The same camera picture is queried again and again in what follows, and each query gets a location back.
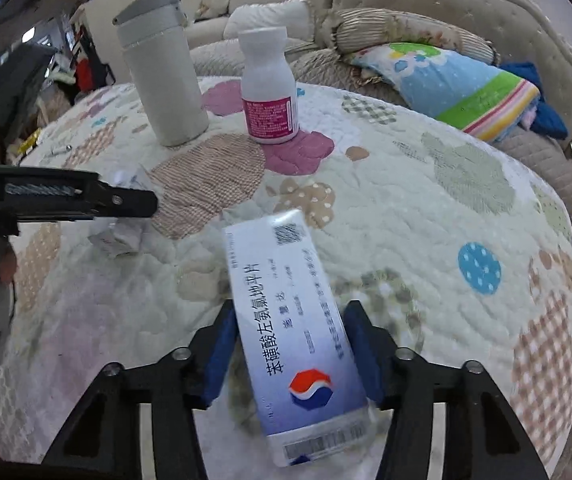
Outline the purple white medicine box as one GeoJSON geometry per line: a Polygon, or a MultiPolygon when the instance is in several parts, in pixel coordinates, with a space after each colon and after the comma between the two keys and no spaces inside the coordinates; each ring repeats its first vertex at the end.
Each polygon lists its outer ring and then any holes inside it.
{"type": "Polygon", "coordinates": [[[273,461],[336,453],[368,432],[368,401],[303,214],[228,226],[228,276],[258,418],[273,461]]]}

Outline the grey thermos bottle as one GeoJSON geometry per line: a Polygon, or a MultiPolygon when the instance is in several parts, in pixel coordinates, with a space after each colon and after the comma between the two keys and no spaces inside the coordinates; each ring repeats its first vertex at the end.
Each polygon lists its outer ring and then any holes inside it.
{"type": "Polygon", "coordinates": [[[184,22],[181,0],[135,0],[112,20],[149,124],[167,148],[209,126],[184,22]]]}

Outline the white pink pill bottle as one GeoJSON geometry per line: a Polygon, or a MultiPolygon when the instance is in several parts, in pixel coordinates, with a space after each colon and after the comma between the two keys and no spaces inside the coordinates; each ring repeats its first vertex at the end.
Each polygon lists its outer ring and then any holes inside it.
{"type": "Polygon", "coordinates": [[[260,144],[289,141],[300,130],[297,83],[285,58],[284,26],[239,34],[243,52],[240,94],[249,136],[260,144]]]}

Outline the white fluffy pillow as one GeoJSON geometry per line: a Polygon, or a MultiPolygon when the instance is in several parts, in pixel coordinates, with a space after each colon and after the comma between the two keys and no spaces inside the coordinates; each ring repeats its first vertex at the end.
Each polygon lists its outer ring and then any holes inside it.
{"type": "Polygon", "coordinates": [[[244,4],[229,15],[223,38],[235,39],[241,32],[259,28],[284,27],[289,38],[313,41],[315,26],[315,10],[309,0],[244,4]]]}

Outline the patchwork quilted blanket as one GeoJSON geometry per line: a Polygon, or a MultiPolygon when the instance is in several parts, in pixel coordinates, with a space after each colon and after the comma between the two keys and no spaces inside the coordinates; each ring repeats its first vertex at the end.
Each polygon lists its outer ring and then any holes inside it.
{"type": "Polygon", "coordinates": [[[313,84],[298,89],[299,136],[261,145],[237,81],[200,86],[210,125],[180,148],[158,142],[136,89],[119,84],[28,155],[106,179],[143,166],[160,206],[139,252],[114,259],[88,240],[92,222],[22,228],[0,456],[39,462],[100,367],[186,344],[228,295],[224,230],[298,209],[338,304],[361,301],[429,361],[484,363],[553,470],[572,424],[572,227],[553,189],[448,125],[313,84]]]}

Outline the metal spoon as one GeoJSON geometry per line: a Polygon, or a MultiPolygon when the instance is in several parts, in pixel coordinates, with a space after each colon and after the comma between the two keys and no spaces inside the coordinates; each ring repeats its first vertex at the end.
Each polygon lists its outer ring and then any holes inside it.
{"type": "Polygon", "coordinates": [[[60,156],[63,154],[68,154],[73,150],[73,146],[71,144],[66,144],[63,146],[58,146],[58,148],[52,148],[50,152],[47,154],[48,157],[60,156]]]}

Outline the striped colourful pillow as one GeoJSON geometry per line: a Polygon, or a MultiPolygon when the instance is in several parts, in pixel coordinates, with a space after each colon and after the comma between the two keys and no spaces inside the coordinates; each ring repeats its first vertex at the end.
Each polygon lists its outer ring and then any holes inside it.
{"type": "Polygon", "coordinates": [[[527,79],[428,44],[391,42],[344,59],[390,84],[411,110],[487,143],[510,133],[540,101],[527,79]]]}

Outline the beige quilted sofa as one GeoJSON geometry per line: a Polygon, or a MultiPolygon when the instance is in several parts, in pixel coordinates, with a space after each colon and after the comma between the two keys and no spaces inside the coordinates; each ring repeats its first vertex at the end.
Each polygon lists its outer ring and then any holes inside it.
{"type": "MultiPolygon", "coordinates": [[[[123,58],[113,19],[135,0],[92,0],[82,4],[73,22],[84,25],[98,56],[110,66],[115,81],[132,80],[123,58]]],[[[243,55],[238,36],[247,30],[279,27],[287,29],[287,59],[321,41],[321,21],[331,0],[181,0],[187,16],[185,35],[197,74],[239,75],[243,55]]]]}

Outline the blue knit cloth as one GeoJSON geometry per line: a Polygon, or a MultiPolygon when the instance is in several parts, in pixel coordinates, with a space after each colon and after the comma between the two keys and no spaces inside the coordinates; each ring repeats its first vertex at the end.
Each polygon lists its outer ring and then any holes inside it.
{"type": "Polygon", "coordinates": [[[502,63],[499,65],[499,68],[530,81],[540,92],[534,117],[527,120],[528,129],[557,141],[567,140],[569,136],[568,129],[563,119],[545,99],[543,84],[536,66],[531,62],[516,62],[502,63]]]}

